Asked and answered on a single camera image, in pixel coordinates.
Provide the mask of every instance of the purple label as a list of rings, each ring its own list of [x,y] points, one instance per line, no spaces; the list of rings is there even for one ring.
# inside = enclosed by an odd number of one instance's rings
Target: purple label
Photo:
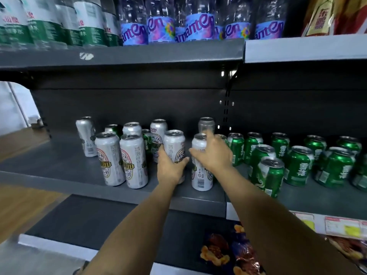
[[[228,24],[225,29],[225,39],[244,38],[248,40],[250,37],[249,22],[235,22]]]
[[[175,41],[175,25],[173,19],[161,16],[148,18],[148,41]]]
[[[186,16],[186,41],[212,40],[214,38],[214,15],[196,13]]]
[[[224,39],[223,27],[215,26],[214,27],[214,39],[215,40],[223,40]]]
[[[148,44],[146,26],[136,23],[121,24],[121,36],[123,45]]]
[[[184,42],[186,40],[186,28],[185,27],[176,27],[176,42]]]
[[[284,21],[268,21],[256,25],[255,39],[269,40],[281,38],[284,28]]]

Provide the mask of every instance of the person's left arm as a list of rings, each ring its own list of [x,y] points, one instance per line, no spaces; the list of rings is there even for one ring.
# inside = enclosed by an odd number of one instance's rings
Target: person's left arm
[[[161,145],[158,186],[115,228],[82,275],[149,275],[173,190],[188,161],[173,163]]]

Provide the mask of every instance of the hand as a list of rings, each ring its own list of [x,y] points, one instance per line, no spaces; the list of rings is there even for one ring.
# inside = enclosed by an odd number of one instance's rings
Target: hand
[[[190,148],[191,155],[214,175],[224,168],[232,167],[233,153],[223,139],[218,135],[213,135],[210,130],[204,133],[207,135],[205,151]]]
[[[158,182],[164,186],[175,187],[180,181],[182,172],[190,159],[186,157],[179,163],[173,163],[164,151],[163,145],[159,147],[158,153]]]

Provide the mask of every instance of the plastic bottle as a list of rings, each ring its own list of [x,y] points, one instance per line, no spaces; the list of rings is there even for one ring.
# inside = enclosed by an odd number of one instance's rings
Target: plastic bottle
[[[227,4],[225,39],[250,38],[252,0],[230,0]]]
[[[55,0],[58,17],[69,47],[82,47],[79,24],[72,0]]]
[[[3,20],[5,8],[0,8],[0,51],[12,51],[9,36],[5,30],[5,22]]]
[[[180,4],[175,5],[175,41],[184,42],[186,40],[186,28],[185,28],[185,12]]]
[[[100,0],[74,0],[79,33],[84,48],[107,47]]]
[[[222,9],[217,9],[214,16],[214,39],[215,40],[223,40],[225,38],[224,36],[224,27],[223,27],[223,14]]]
[[[286,13],[286,0],[262,0],[256,16],[255,39],[281,38]]]
[[[30,35],[27,14],[21,0],[0,0],[4,5],[3,20],[12,47],[15,50],[35,49]]]
[[[215,0],[186,0],[186,41],[214,38]]]
[[[148,28],[143,0],[120,0],[121,34],[124,45],[148,44]]]
[[[101,0],[102,11],[105,17],[105,31],[108,46],[120,45],[120,27],[117,23],[116,7],[113,0]]]
[[[67,49],[55,0],[22,0],[28,27],[39,49]]]
[[[145,0],[149,43],[175,42],[174,0]]]

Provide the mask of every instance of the person's right arm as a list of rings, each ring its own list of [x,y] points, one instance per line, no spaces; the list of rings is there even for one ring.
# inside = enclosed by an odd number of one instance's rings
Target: person's right arm
[[[191,155],[222,185],[267,274],[360,274],[331,244],[241,176],[224,141],[210,131],[206,134],[205,152],[191,148]]]

